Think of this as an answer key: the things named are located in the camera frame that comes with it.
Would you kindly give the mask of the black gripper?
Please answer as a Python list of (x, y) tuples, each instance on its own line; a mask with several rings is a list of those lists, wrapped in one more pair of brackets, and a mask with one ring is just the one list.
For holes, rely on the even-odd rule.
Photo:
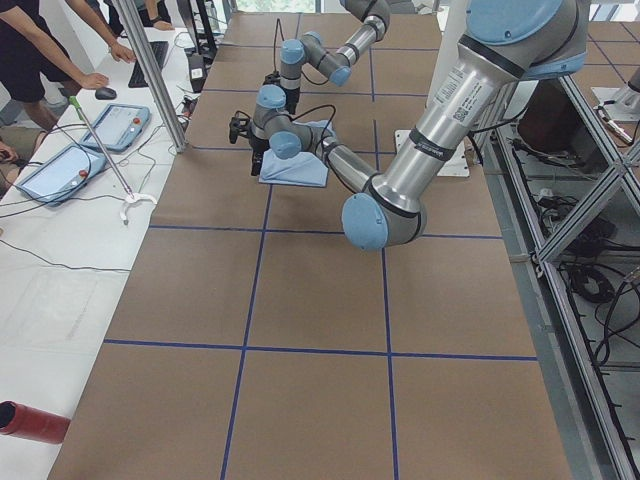
[(300, 88), (288, 89), (282, 87), (282, 90), (285, 93), (285, 109), (289, 113), (295, 113), (300, 100)]
[(252, 149), (251, 172), (252, 176), (259, 176), (263, 164), (263, 155), (270, 149), (268, 139), (261, 138), (258, 134), (249, 132), (249, 144)]

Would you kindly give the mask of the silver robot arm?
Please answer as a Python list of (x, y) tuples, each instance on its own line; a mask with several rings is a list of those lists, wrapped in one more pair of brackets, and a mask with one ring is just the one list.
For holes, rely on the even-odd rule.
[(326, 81), (343, 86), (351, 77), (360, 57), (374, 44), (384, 39), (391, 9), (383, 0), (345, 0), (341, 6), (361, 22), (359, 28), (336, 50), (328, 49), (322, 37), (308, 31), (281, 44), (277, 85), (285, 93), (284, 108), (294, 114), (300, 99), (303, 67), (310, 65)]
[(378, 172), (326, 127), (296, 123), (289, 114), (304, 65), (336, 85), (389, 30), (384, 1), (348, 1), (360, 28), (338, 50), (324, 48), (314, 32), (283, 45), (280, 80), (263, 85), (253, 116), (232, 124), (229, 136), (244, 136), (259, 163), (266, 151), (282, 159), (316, 155), (350, 189), (342, 209), (346, 237), (363, 250), (406, 244), (422, 234), (421, 197), (499, 90), (522, 80), (558, 78), (578, 71), (586, 58), (589, 5), (585, 1), (472, 1), (457, 58), (398, 150)]

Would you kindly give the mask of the second robot base background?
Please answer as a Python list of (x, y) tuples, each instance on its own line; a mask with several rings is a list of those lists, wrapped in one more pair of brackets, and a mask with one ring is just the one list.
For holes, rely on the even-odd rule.
[(639, 69), (622, 87), (592, 87), (591, 90), (606, 118), (615, 122), (639, 120)]

